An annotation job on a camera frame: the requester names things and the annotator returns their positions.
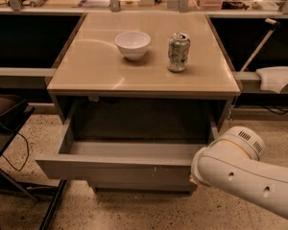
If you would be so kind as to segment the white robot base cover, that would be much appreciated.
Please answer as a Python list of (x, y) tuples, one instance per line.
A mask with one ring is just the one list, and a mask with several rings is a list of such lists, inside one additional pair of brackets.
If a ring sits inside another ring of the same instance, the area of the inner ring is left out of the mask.
[(260, 89), (279, 94), (288, 85), (288, 66), (260, 68), (255, 73), (261, 79)]

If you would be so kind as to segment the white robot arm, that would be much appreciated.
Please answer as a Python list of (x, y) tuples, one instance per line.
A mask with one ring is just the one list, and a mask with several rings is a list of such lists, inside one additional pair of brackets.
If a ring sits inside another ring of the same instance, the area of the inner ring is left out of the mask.
[(190, 181), (213, 186), (288, 219), (288, 168), (262, 162), (265, 149), (254, 131), (234, 126), (195, 154)]

